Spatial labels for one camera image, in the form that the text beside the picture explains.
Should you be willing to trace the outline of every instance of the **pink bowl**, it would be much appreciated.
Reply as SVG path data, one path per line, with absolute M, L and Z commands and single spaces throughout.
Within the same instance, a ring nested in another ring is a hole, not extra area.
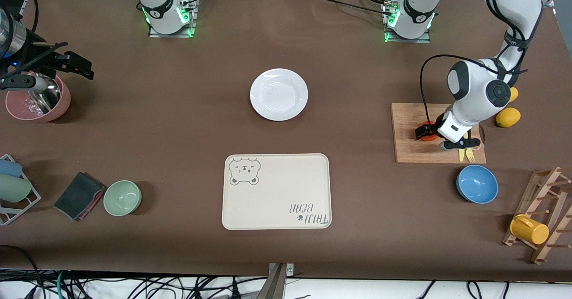
M 55 76 L 55 83 L 59 87 L 61 97 L 55 107 L 47 114 L 38 117 L 26 107 L 24 101 L 30 98 L 30 94 L 27 91 L 8 91 L 6 94 L 6 110 L 12 117 L 25 122 L 51 122 L 56 120 L 70 107 L 72 97 L 66 84 L 58 76 Z

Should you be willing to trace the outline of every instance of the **brown table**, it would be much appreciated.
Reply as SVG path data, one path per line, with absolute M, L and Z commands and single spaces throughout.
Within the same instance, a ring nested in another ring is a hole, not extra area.
M 149 39 L 136 3 L 39 0 L 37 33 L 68 41 L 96 77 L 61 75 L 73 102 L 55 123 L 0 112 L 1 152 L 43 196 L 0 229 L 0 244 L 29 250 L 44 269 L 264 275 L 268 262 L 293 262 L 304 277 L 572 281 L 570 250 L 554 249 L 538 266 L 526 246 L 501 244 L 531 170 L 571 165 L 572 63 L 551 8 L 517 85 L 521 121 L 484 122 L 500 192 L 475 205 L 454 187 L 461 165 L 395 162 L 390 103 L 421 101 L 427 57 L 498 52 L 506 26 L 483 0 L 442 0 L 427 45 L 385 43 L 380 16 L 323 0 L 205 0 L 195 38 Z M 452 102 L 453 63 L 427 67 L 430 103 Z M 306 109 L 287 122 L 267 121 L 249 103 L 252 81 L 274 67 L 308 84 Z M 228 155 L 313 152 L 329 157 L 331 226 L 223 228 Z M 141 207 L 116 218 L 100 203 L 70 222 L 52 206 L 78 171 L 107 185 L 136 181 Z M 0 252 L 0 266 L 26 264 Z

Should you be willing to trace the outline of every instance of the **yellow knife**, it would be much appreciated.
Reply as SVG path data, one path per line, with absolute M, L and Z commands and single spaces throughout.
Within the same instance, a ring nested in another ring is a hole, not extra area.
M 463 135 L 463 138 L 465 138 L 465 139 L 468 138 L 468 133 L 467 133 L 467 132 Z M 464 160 L 464 148 L 461 148 L 461 149 L 459 150 L 459 161 L 462 163 L 463 160 Z

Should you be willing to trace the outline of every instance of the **lemon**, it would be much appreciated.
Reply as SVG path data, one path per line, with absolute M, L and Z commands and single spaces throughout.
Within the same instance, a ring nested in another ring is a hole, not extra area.
M 518 98 L 518 89 L 516 89 L 515 87 L 512 87 L 510 89 L 510 100 L 509 103 L 513 102 L 514 100 L 516 100 Z
M 521 120 L 521 112 L 515 108 L 506 108 L 496 114 L 496 124 L 502 127 L 512 126 Z

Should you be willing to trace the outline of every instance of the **folded cloth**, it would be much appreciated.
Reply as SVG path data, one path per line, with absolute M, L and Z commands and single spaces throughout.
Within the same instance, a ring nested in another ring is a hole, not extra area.
M 54 207 L 64 213 L 71 220 L 83 219 L 85 211 L 91 210 L 101 198 L 105 185 L 84 173 L 77 173 L 76 177 L 55 201 Z

